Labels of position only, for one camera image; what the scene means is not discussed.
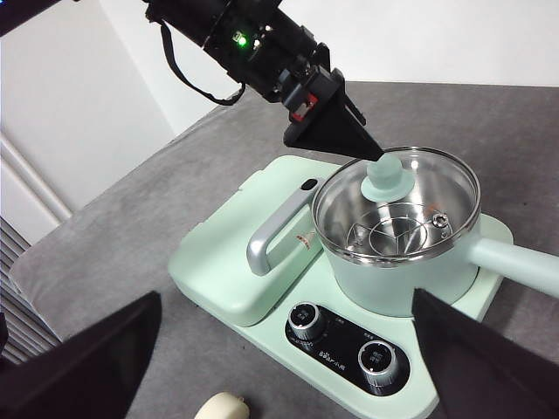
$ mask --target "electric cooker base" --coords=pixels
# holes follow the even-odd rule
[[[265,277],[252,275],[246,263],[252,233],[289,193],[307,178],[335,169],[292,156],[274,161],[184,238],[169,273],[186,297],[356,416],[425,418],[438,398],[411,318],[382,316],[351,301],[312,235]],[[301,211],[284,237],[293,229],[312,228],[308,218],[308,210]],[[512,243],[507,226],[490,216],[482,215],[481,229],[486,237]],[[282,239],[277,242],[275,248],[281,248]],[[482,319],[500,281],[499,275],[480,270],[453,306]],[[376,365],[364,366],[368,360]],[[372,372],[383,363],[382,374]]]

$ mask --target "lid knob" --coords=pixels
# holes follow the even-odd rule
[[[385,153],[378,161],[367,165],[361,193],[374,203],[391,203],[408,195],[414,185],[415,177],[411,171],[404,170],[397,157]]]

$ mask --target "silver knob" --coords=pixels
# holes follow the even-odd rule
[[[371,386],[384,387],[397,378],[398,361],[394,348],[381,340],[364,344],[357,355],[359,367]]]
[[[301,340],[318,338],[326,328],[326,320],[316,304],[303,302],[291,309],[289,326]]]

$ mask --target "gray table surface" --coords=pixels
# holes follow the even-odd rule
[[[559,89],[349,83],[384,147],[444,149],[480,178],[482,209],[515,242],[559,253]],[[10,275],[63,339],[142,294],[162,294],[162,328],[131,418],[188,418],[212,395],[243,395],[252,418],[352,418],[187,300],[166,269],[181,238],[287,149],[286,111],[254,92],[219,107],[76,213]],[[557,300],[505,281],[485,322],[559,362]],[[445,417],[437,409],[432,417]]]

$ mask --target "pot handle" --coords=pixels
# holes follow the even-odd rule
[[[559,257],[480,237],[469,261],[559,299]]]
[[[301,208],[313,201],[323,183],[321,178],[308,179],[252,235],[246,246],[246,259],[254,274],[263,277],[272,269],[268,261],[268,245]]]

